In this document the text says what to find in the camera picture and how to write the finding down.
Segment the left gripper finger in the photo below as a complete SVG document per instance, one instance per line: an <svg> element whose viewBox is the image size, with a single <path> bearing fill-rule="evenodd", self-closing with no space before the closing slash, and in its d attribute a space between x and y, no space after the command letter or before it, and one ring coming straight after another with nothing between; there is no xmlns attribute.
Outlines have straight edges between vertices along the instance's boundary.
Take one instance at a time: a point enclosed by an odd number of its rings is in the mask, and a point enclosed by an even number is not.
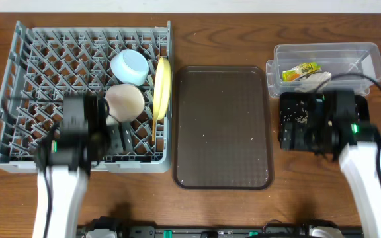
<svg viewBox="0 0 381 238"><path fill-rule="evenodd" d="M132 136L130 132L130 123L129 122L123 122L122 125L122 135L124 139L124 150L125 152L133 152L133 145L132 145Z"/></svg>
<svg viewBox="0 0 381 238"><path fill-rule="evenodd" d="M109 155L117 155L123 153L122 136L118 125L107 126L110 136Z"/></svg>

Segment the white bowl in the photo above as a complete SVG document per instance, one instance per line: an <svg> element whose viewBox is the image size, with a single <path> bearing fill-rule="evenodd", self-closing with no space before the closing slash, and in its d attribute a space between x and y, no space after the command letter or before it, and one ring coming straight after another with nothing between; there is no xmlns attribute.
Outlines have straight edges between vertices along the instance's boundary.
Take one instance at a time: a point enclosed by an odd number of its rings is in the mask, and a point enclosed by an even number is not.
<svg viewBox="0 0 381 238"><path fill-rule="evenodd" d="M145 107L142 92L131 84L110 87L105 99L110 108L110 115L119 122L131 122L143 112Z"/></svg>

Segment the wooden chopstick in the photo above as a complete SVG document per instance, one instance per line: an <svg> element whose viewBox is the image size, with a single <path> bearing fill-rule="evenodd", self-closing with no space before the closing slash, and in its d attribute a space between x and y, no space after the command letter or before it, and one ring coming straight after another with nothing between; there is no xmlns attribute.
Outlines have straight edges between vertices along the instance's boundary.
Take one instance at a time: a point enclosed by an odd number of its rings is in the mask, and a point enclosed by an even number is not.
<svg viewBox="0 0 381 238"><path fill-rule="evenodd" d="M151 128L152 128L152 130L151 130L151 141L155 142L155 128L156 128L156 119L155 118L153 118Z"/></svg>

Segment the white tissue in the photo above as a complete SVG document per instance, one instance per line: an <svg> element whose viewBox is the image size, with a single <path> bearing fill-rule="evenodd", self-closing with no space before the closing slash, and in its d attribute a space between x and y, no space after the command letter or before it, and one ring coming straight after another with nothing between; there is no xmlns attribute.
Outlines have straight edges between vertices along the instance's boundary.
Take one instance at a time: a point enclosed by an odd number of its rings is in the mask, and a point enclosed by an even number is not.
<svg viewBox="0 0 381 238"><path fill-rule="evenodd" d="M295 88L295 91L307 93L317 88L322 82L331 79L332 74L329 72L313 73L308 76L304 76L297 80L299 85Z"/></svg>

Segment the light blue bowl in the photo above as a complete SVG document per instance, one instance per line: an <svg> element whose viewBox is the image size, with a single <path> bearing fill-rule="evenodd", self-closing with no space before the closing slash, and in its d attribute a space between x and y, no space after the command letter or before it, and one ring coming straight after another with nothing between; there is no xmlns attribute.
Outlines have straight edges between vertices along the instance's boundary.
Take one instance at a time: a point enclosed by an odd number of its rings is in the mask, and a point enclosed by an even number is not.
<svg viewBox="0 0 381 238"><path fill-rule="evenodd" d="M110 68L119 81L135 86L143 85L149 73L147 59L131 49L116 54L110 61Z"/></svg>

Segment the yellow plate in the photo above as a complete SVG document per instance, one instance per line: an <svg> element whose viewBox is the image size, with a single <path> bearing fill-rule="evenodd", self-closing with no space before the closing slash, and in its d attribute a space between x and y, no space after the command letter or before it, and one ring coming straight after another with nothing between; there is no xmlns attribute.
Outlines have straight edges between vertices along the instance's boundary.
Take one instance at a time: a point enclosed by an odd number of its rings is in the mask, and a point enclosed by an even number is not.
<svg viewBox="0 0 381 238"><path fill-rule="evenodd" d="M155 72L153 91L153 118L155 121L165 117L171 93L172 71L169 60L161 57Z"/></svg>

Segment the green orange snack wrapper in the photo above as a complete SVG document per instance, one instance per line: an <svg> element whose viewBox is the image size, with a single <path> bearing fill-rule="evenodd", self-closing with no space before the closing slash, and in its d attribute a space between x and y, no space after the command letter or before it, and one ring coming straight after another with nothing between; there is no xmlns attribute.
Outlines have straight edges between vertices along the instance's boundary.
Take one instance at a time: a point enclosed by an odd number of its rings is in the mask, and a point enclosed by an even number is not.
<svg viewBox="0 0 381 238"><path fill-rule="evenodd" d="M321 65L316 62L301 63L290 70L282 72L283 81L295 81L309 74L315 73L321 70Z"/></svg>

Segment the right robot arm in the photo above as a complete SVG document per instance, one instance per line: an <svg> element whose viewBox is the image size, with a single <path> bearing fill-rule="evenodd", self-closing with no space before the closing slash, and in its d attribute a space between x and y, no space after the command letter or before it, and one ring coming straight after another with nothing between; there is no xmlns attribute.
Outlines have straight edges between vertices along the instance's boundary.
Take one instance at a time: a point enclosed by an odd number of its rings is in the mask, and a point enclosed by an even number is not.
<svg viewBox="0 0 381 238"><path fill-rule="evenodd" d="M349 91L283 93L280 147L331 154L351 189L365 237L381 237L381 135L367 100Z"/></svg>

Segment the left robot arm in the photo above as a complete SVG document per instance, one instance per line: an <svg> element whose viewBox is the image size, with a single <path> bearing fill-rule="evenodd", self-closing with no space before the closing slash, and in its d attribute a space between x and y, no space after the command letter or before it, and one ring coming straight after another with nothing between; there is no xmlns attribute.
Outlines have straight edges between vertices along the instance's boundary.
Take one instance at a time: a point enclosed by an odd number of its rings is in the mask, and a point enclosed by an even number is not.
<svg viewBox="0 0 381 238"><path fill-rule="evenodd" d="M108 101L100 96L67 96L63 118L34 151L38 204L33 237L75 237L92 168L125 150L118 126L107 124Z"/></svg>

